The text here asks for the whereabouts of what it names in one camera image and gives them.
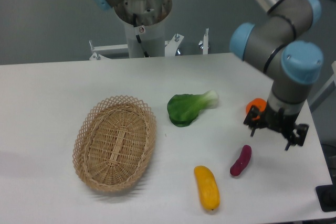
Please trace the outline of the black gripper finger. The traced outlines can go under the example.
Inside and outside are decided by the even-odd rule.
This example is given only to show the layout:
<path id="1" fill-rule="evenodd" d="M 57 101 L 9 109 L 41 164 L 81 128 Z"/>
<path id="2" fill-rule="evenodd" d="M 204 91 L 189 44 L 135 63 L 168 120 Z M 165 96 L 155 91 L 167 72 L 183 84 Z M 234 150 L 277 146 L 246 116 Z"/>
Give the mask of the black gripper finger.
<path id="1" fill-rule="evenodd" d="M 264 111 L 257 108 L 256 105 L 252 105 L 243 123 L 251 130 L 250 136 L 253 137 L 257 129 L 265 128 Z"/>
<path id="2" fill-rule="evenodd" d="M 308 124 L 295 124 L 291 129 L 285 130 L 285 139 L 288 141 L 285 151 L 291 146 L 300 146 L 304 145 L 309 125 Z"/>

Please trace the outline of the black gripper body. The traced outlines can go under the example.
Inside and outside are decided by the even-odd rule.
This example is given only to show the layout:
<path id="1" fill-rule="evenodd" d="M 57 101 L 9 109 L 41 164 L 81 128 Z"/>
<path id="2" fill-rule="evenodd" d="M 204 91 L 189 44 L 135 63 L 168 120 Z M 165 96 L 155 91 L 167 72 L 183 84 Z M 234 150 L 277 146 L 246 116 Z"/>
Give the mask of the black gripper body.
<path id="1" fill-rule="evenodd" d="M 284 114 L 284 109 L 273 110 L 269 105 L 264 110 L 265 128 L 281 133 L 285 137 L 285 130 L 291 129 L 296 124 L 298 113 Z"/>

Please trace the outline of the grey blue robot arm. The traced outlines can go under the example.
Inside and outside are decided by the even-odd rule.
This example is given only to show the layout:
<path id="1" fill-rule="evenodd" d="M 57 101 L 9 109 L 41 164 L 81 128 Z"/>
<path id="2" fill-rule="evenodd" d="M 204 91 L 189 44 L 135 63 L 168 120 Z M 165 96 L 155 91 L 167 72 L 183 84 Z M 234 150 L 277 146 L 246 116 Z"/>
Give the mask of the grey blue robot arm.
<path id="1" fill-rule="evenodd" d="M 174 56 L 181 35 L 166 42 L 164 22 L 172 0 L 94 0 L 102 9 L 114 8 L 123 22 L 131 58 Z M 268 128 L 279 132 L 289 146 L 304 144 L 308 126 L 296 119 L 319 77 L 323 54 L 315 44 L 299 41 L 321 16 L 319 0 L 256 0 L 269 20 L 256 26 L 240 25 L 233 33 L 229 48 L 268 77 L 273 84 L 265 109 L 253 106 L 244 124 L 254 131 Z"/>

